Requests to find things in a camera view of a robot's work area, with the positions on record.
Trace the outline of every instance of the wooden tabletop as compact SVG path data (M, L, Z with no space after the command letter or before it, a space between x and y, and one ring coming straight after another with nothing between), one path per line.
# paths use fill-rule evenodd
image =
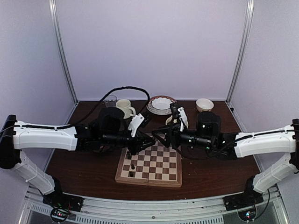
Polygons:
M197 110L195 101L179 101L188 116L189 128L194 129ZM144 101L132 101L139 111ZM95 102L80 102L70 123L83 117ZM99 106L86 120L97 118ZM230 110L222 101L214 102L213 112L221 116L221 131L239 132L240 129ZM152 121L143 129L145 133L164 125L169 116L154 115ZM107 154L95 152L68 152L56 149L48 166L47 173L58 178L66 193L121 200L173 200L219 196L244 190L248 178L259 173L252 156L235 161L221 161L211 158L205 161L182 160L183 185L181 188L137 186L116 183L114 178L121 151Z

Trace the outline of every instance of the chessboard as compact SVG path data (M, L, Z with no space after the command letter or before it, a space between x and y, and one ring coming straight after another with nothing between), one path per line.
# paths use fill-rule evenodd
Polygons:
M124 148L115 176L118 183L138 184L159 187L182 186L181 156L171 147L166 148L160 142L152 147L129 156Z

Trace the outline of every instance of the white plate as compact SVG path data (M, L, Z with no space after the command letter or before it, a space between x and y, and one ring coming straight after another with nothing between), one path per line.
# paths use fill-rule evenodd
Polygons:
M146 107L153 114L169 115L171 114L170 104L175 102L175 99L168 96L156 96L150 99Z

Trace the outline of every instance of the wooden chessboard frame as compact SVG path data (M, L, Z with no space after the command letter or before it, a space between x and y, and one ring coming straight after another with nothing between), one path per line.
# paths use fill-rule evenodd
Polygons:
M181 155L176 152L176 167L177 167L177 180L173 182L163 181L163 180L150 180L148 179L135 179L135 178L126 178L121 176L122 168L127 154L127 148L123 148L121 151L120 160L118 163L115 181L117 183L124 184L136 184L136 185L145 185L145 186L156 186L156 187L171 187L171 188L180 188L182 186L182 159Z

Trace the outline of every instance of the clear glass cup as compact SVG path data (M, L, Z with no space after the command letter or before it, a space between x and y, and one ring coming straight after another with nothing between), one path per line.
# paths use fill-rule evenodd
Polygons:
M116 107L117 97L115 95L109 95L104 99L106 107L114 106Z

